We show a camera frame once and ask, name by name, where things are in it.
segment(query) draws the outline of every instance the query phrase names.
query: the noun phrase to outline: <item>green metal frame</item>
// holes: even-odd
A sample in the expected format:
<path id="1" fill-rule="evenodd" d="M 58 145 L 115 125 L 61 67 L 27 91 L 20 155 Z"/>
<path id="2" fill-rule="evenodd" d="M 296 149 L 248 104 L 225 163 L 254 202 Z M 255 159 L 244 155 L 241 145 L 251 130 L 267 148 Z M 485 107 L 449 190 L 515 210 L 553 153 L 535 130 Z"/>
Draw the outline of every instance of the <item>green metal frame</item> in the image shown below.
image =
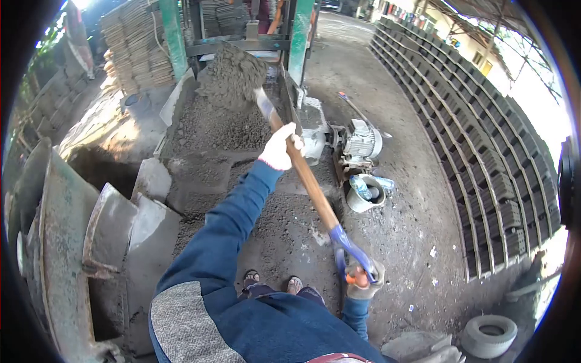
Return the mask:
<path id="1" fill-rule="evenodd" d="M 296 0 L 295 16 L 290 34 L 288 73 L 297 85 L 301 85 L 305 54 L 307 52 L 311 14 L 314 0 Z"/>
<path id="2" fill-rule="evenodd" d="M 176 0 L 159 0 L 159 9 L 162 11 L 163 28 L 166 32 L 167 47 L 170 51 L 170 62 L 174 69 L 174 77 L 176 81 L 179 81 L 188 70 L 188 58 L 185 54 L 178 2 Z"/>

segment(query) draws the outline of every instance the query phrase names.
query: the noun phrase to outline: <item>work glove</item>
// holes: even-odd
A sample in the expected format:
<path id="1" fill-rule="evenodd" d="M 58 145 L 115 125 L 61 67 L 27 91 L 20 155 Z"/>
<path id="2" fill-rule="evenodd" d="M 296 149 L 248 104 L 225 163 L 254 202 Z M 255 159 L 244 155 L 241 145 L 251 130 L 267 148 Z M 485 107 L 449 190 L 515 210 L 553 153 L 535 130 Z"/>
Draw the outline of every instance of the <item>work glove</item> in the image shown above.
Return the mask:
<path id="1" fill-rule="evenodd" d="M 300 136 L 295 134 L 295 130 L 295 123 L 288 123 L 278 129 L 266 143 L 264 151 L 260 154 L 258 160 L 262 160 L 275 170 L 289 170 L 292 167 L 292 163 L 291 157 L 286 153 L 286 139 L 290 137 L 295 144 L 295 148 L 300 150 L 302 156 L 305 153 L 304 143 L 301 141 Z"/>
<path id="2" fill-rule="evenodd" d="M 356 300 L 370 300 L 373 298 L 373 295 L 383 287 L 383 284 L 385 283 L 385 266 L 376 260 L 372 261 L 373 271 L 369 272 L 377 282 L 368 283 L 367 287 L 359 287 L 354 283 L 350 283 L 347 285 L 347 297 Z M 361 264 L 355 260 L 345 268 L 345 274 L 357 279 L 361 274 L 365 274 L 365 270 L 363 270 Z"/>

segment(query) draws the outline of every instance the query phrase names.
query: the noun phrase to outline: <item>blue sweatshirt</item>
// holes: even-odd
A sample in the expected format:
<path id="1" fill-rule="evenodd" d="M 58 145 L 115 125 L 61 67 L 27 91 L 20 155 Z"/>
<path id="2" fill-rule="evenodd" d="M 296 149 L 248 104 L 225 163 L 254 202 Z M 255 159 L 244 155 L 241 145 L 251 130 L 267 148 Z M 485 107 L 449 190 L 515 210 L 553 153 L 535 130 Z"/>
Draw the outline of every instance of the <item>blue sweatshirt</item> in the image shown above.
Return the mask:
<path id="1" fill-rule="evenodd" d="M 342 321 L 292 294 L 238 300 L 238 253 L 281 175 L 256 161 L 162 276 L 149 314 L 160 362 L 305 362 L 343 352 L 384 362 L 367 342 L 369 300 L 346 298 Z"/>

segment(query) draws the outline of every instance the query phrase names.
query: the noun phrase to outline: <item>gray electric motor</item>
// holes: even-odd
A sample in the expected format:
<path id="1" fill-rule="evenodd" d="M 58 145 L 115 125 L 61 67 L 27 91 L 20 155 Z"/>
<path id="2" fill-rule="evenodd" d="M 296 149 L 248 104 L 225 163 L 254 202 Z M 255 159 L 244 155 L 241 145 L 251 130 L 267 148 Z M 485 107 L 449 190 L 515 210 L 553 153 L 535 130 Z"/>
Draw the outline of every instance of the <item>gray electric motor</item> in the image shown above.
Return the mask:
<path id="1" fill-rule="evenodd" d="M 343 154 L 351 156 L 350 161 L 364 161 L 376 157 L 383 146 L 379 130 L 369 126 L 365 121 L 356 118 L 345 130 L 343 137 Z"/>

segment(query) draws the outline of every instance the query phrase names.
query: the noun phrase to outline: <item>white tire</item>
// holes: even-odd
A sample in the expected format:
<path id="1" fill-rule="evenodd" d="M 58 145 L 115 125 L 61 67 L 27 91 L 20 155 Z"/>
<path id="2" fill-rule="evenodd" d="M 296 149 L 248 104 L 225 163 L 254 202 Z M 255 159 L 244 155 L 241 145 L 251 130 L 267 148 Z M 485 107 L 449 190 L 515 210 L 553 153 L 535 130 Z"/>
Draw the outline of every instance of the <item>white tire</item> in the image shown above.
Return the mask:
<path id="1" fill-rule="evenodd" d="M 460 336 L 466 352 L 482 359 L 504 354 L 517 336 L 517 325 L 500 315 L 483 315 L 470 319 Z"/>

